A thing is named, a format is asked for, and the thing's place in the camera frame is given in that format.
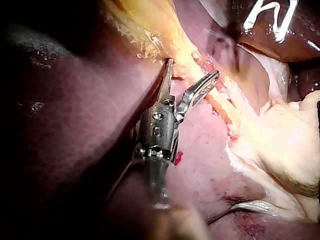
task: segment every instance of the bleeding spot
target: bleeding spot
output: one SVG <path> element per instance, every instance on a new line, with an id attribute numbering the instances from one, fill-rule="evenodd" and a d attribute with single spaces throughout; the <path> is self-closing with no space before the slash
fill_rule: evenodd
<path id="1" fill-rule="evenodd" d="M 265 232 L 265 227 L 261 226 L 260 224 L 250 224 L 245 229 L 246 234 L 248 234 L 251 237 L 257 236 L 259 233 Z"/>
<path id="2" fill-rule="evenodd" d="M 178 151 L 176 153 L 176 156 L 175 156 L 175 165 L 176 166 L 180 163 L 180 161 L 182 159 L 182 155 L 183 155 L 183 153 L 181 151 Z"/>

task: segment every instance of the metal jaw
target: metal jaw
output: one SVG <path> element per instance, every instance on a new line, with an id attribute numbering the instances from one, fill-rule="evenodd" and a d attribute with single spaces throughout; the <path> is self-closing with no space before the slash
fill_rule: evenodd
<path id="1" fill-rule="evenodd" d="M 134 158 L 157 156 L 174 164 L 179 125 L 216 86 L 220 76 L 218 71 L 204 76 L 184 92 L 181 103 L 176 106 L 175 96 L 170 94 L 172 69 L 173 59 L 170 58 L 166 64 L 157 102 L 141 115 L 137 123 L 138 144 L 133 153 Z"/>

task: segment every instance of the blood spot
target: blood spot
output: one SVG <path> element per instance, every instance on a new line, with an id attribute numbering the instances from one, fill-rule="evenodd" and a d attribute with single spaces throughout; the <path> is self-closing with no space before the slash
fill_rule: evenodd
<path id="1" fill-rule="evenodd" d="M 265 227 L 261 226 L 260 224 L 250 224 L 244 230 L 245 230 L 246 234 L 248 234 L 250 237 L 255 237 L 259 233 L 264 233 Z"/>
<path id="2" fill-rule="evenodd" d="M 183 155 L 183 153 L 181 151 L 178 151 L 176 153 L 176 156 L 175 156 L 175 165 L 176 166 L 180 163 L 180 161 L 182 159 L 182 155 Z"/>

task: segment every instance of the metal pivot screw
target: metal pivot screw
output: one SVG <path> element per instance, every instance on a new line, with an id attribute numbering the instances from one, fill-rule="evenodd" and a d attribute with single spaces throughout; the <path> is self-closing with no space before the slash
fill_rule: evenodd
<path id="1" fill-rule="evenodd" d="M 136 159 L 142 158 L 145 155 L 145 151 L 146 150 L 141 143 L 138 143 L 133 151 L 133 157 Z"/>
<path id="2" fill-rule="evenodd" d="M 163 101 L 163 104 L 168 107 L 173 107 L 175 105 L 175 101 L 173 101 L 172 99 L 165 99 Z"/>
<path id="3" fill-rule="evenodd" d="M 161 136 L 160 127 L 155 126 L 155 127 L 153 128 L 153 135 L 154 135 L 154 136 L 157 136 L 157 137 L 160 137 L 160 136 Z"/>
<path id="4" fill-rule="evenodd" d="M 157 111 L 154 114 L 152 114 L 152 117 L 155 120 L 159 120 L 160 121 L 160 120 L 162 120 L 164 118 L 164 115 L 161 112 Z"/>

